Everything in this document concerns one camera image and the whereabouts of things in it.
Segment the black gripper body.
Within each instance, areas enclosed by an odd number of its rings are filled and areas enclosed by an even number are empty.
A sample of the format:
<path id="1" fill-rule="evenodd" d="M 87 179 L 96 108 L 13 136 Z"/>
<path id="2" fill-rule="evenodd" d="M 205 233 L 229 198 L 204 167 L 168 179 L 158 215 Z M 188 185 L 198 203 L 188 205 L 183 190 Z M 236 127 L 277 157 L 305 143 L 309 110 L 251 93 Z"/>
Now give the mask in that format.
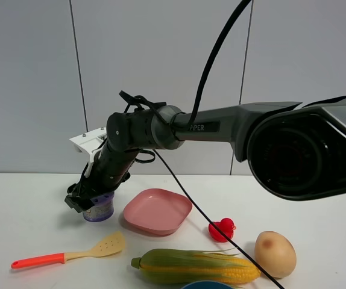
<path id="1" fill-rule="evenodd" d="M 105 142 L 95 155 L 89 176 L 85 176 L 68 196 L 72 199 L 91 199 L 116 190 L 123 182 L 140 149 L 114 151 Z"/>

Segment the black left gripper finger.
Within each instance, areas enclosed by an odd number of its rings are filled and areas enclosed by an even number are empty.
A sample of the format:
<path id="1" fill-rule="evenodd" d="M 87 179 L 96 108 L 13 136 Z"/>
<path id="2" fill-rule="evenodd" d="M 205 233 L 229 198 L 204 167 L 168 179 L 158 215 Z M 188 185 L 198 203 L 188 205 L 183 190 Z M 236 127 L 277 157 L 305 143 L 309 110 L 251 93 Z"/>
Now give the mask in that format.
<path id="1" fill-rule="evenodd" d="M 77 213 L 85 212 L 95 205 L 90 199 L 80 197 L 66 196 L 64 201 L 69 208 L 75 210 Z"/>

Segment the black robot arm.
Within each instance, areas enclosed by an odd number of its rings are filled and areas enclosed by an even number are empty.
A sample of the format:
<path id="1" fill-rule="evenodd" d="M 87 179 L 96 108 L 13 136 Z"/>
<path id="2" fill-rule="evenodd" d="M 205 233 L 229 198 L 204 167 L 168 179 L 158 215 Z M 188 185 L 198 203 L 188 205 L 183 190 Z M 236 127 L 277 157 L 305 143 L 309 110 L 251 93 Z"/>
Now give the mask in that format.
<path id="1" fill-rule="evenodd" d="M 88 133 L 74 139 L 89 154 L 65 197 L 75 211 L 87 211 L 93 198 L 115 191 L 140 153 L 174 150 L 185 141 L 230 144 L 236 160 L 247 162 L 257 182 L 282 199 L 346 193 L 346 96 L 308 105 L 257 102 L 196 115 L 125 92 L 121 98 L 134 111 L 112 114 L 98 138 Z"/>

